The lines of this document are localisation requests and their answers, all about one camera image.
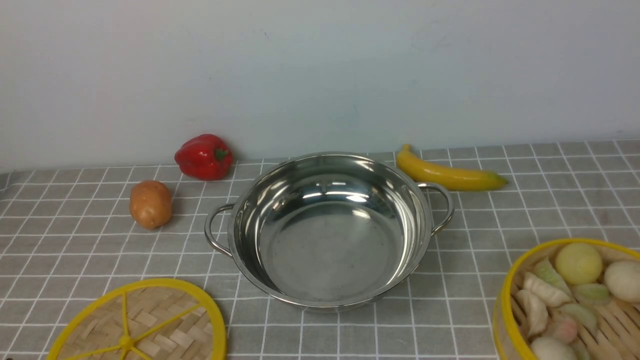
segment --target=pot rim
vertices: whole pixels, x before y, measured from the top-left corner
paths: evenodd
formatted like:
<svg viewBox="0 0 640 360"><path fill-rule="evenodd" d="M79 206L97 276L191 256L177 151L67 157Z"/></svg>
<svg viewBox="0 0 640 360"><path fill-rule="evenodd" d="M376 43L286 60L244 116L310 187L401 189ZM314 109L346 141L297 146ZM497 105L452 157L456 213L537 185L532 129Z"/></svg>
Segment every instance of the pot rim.
<svg viewBox="0 0 640 360"><path fill-rule="evenodd" d="M300 160L305 160L305 159L309 159L309 158L317 158L317 157L322 157L322 156L349 156L352 158L359 158L361 160L367 160L367 161L371 161L373 163L382 165L384 167L386 167L387 169L391 170L395 175L399 176L401 179L403 179L405 181L405 185L408 186L411 191L413 193L415 193L420 202L420 205L422 207L421 209L421 213L417 213L416 214L416 218L419 218L420 216L422 216L424 219L426 219L429 222L433 223L433 219L431 218L427 218L427 215L431 214L431 206L429 206L429 203L427 201L426 195L422 192L422 190L418 187L417 183L411 179L408 175L406 175L404 172L400 171L397 168L394 167L390 167L387 164L384 164L381 161L376 161L373 159L370 159L366 156L362 156L360 154L354 153L354 152L313 152L310 154L306 154L306 155L302 155L302 156L298 156L296 158L291 158L289 160L283 161L280 164L278 164L276 167L274 167L273 169L271 169L269 172L266 172L265 174L262 174L260 177L256 178L256 180L254 180L251 183L251 186L248 188L247 191L245 191L244 194L242 194L242 196L240 196L237 200L237 202L234 204L234 208L231 214L231 218L229 220L228 226L227 226L227 238L228 238L228 248L232 254L232 258L234 260L234 262L236 263L236 266L238 267L238 269L240 270L240 272L256 287L258 287L260 290L264 291L265 293L271 295L272 297L284 301L286 303L292 304L292 305L297 305L297 306L302 306L302 307L307 307L307 308L314 308L314 309L340 309L340 308L347 308L347 307L353 307L353 306L357 306L360 304L366 304L368 302L370 302L371 300L375 299L376 297L379 297L380 295L388 292L389 290L391 290L392 288L396 287L398 284L400 284L401 282L403 282L409 275L411 275L415 269L418 267L418 265L420 264L420 261L422 261L422 258L424 257L426 251L427 251L427 247L429 246L429 242L431 241L431 229L427 229L427 227L425 226L424 229L422 230L422 239L420 239L420 236L417 236L416 239L414 239L414 241L420 241L422 240L422 245L420 246L420 248L417 250L417 255L407 264L404 272L402 272L402 276L397 276L395 278L393 278L392 281L388 282L386 285L384 285L381 288L378 288L377 290L375 290L374 292L371 292L370 294L367 294L363 297L357 297L357 298L352 298L352 299L347 299L347 300L336 300L336 301L314 301L314 300L304 300L304 299L299 299L296 297L291 297L288 295L285 295L277 290L274 290L273 288L270 288L269 286L265 285L260 279L258 279L256 276L254 276L249 269L244 265L244 263L241 260L241 255L240 253L238 253L237 251L237 247L236 247L236 232L235 232L235 219L238 216L238 213L240 212L241 209L241 204L246 200L247 196L251 193L251 190L253 188L255 188L255 185L258 184L259 182L261 182L263 179L265 179L268 175L270 175L272 172L276 171L279 168L282 168L285 165L288 165L290 163L294 163L296 161L300 161Z"/></svg>

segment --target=white wall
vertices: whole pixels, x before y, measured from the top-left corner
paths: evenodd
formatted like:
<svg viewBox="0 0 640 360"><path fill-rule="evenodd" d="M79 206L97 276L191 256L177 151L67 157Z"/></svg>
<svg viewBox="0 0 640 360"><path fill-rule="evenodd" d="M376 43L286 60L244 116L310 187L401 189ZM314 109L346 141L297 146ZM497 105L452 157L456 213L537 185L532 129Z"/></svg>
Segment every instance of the white wall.
<svg viewBox="0 0 640 360"><path fill-rule="evenodd" d="M0 172L640 135L638 0L0 1Z"/></svg>

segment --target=banana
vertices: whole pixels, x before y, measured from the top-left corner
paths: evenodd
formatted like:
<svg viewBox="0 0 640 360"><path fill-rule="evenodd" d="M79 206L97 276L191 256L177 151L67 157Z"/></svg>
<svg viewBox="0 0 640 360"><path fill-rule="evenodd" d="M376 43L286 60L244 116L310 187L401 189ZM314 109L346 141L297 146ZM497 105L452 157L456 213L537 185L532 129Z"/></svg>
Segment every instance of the banana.
<svg viewBox="0 0 640 360"><path fill-rule="evenodd" d="M495 172L445 167L424 161L411 152L408 144L396 155L396 163L414 181L437 183L452 191L496 190L508 183Z"/></svg>

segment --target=fake vegetable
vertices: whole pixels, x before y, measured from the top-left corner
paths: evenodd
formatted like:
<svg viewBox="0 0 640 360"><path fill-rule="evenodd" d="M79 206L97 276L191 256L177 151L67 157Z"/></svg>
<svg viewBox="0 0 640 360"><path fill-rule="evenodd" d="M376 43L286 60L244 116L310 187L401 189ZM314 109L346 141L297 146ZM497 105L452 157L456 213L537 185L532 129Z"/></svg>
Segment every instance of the fake vegetable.
<svg viewBox="0 0 640 360"><path fill-rule="evenodd" d="M148 230L165 225L171 220L171 192L163 183L144 180L131 188L129 213Z"/></svg>
<svg viewBox="0 0 640 360"><path fill-rule="evenodd" d="M626 302L640 302L640 263L617 261L604 272L604 284L611 293Z"/></svg>
<svg viewBox="0 0 640 360"><path fill-rule="evenodd" d="M413 180L438 183L448 190L494 190L507 184L507 180L495 172L445 167L424 161L411 152L408 144L396 155L396 163Z"/></svg>
<svg viewBox="0 0 640 360"><path fill-rule="evenodd" d="M233 162L233 155L221 138L202 134L184 143L173 159L183 174L212 181L225 177Z"/></svg>
<svg viewBox="0 0 640 360"><path fill-rule="evenodd" d="M569 290L569 286L567 286L566 282L560 276L560 274L556 272L554 267L551 265L548 257L534 266L533 274L535 274L547 284L555 286L556 288L562 290L563 293L571 296L571 290Z"/></svg>
<svg viewBox="0 0 640 360"><path fill-rule="evenodd" d="M550 336L535 339L531 343L531 351L538 360L577 360L569 346Z"/></svg>
<svg viewBox="0 0 640 360"><path fill-rule="evenodd" d="M587 243L571 243L556 256L556 270L573 285L595 282L602 273L602 257Z"/></svg>
<svg viewBox="0 0 640 360"><path fill-rule="evenodd" d="M587 347L581 341L574 341L569 345L578 360L591 360Z"/></svg>
<svg viewBox="0 0 640 360"><path fill-rule="evenodd" d="M527 337L541 334L547 327L549 313L545 303L537 296L533 295L529 290L520 290L516 293L516 299L527 314L527 322L529 323L529 333Z"/></svg>
<svg viewBox="0 0 640 360"><path fill-rule="evenodd" d="M562 290L547 284L530 272L526 272L524 274L524 283L522 288L530 290L550 307L558 307L565 302L572 301L572 298Z"/></svg>
<svg viewBox="0 0 640 360"><path fill-rule="evenodd" d="M578 323L570 316L561 315L547 331L547 336L569 344L578 336Z"/></svg>
<svg viewBox="0 0 640 360"><path fill-rule="evenodd" d="M573 287L573 296L578 302L589 305L607 305L611 301L609 289L602 284L582 284Z"/></svg>
<svg viewBox="0 0 640 360"><path fill-rule="evenodd" d="M580 304L565 304L558 310L561 313L567 314L575 321L579 322L587 328L592 334L598 332L598 317L595 312L586 306Z"/></svg>

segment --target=pot handle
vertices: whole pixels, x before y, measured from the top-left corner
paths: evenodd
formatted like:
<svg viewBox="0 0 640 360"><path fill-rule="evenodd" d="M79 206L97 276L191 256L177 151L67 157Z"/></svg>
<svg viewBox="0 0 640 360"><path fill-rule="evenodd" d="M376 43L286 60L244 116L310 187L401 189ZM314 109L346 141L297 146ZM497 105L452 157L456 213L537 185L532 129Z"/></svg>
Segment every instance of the pot handle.
<svg viewBox="0 0 640 360"><path fill-rule="evenodd" d="M220 214L222 211L233 209L234 205L235 204L224 204L220 206L211 214L207 215L207 220L204 221L204 236L207 238L209 245L230 258L233 258L233 255L231 254L231 251L229 251L229 248L217 242L216 237L213 236L213 232L211 231L211 223L213 222L213 218L216 217L217 214Z"/></svg>
<svg viewBox="0 0 640 360"><path fill-rule="evenodd" d="M447 216L445 216L444 220L442 220L438 225L434 226L431 230L431 235L435 235L445 227L453 217L453 211L455 210L455 205L453 203L453 198L451 197L451 193L444 188L444 186L435 184L435 183L418 183L417 184L421 189L432 189L441 193L444 196L444 199L447 201Z"/></svg>

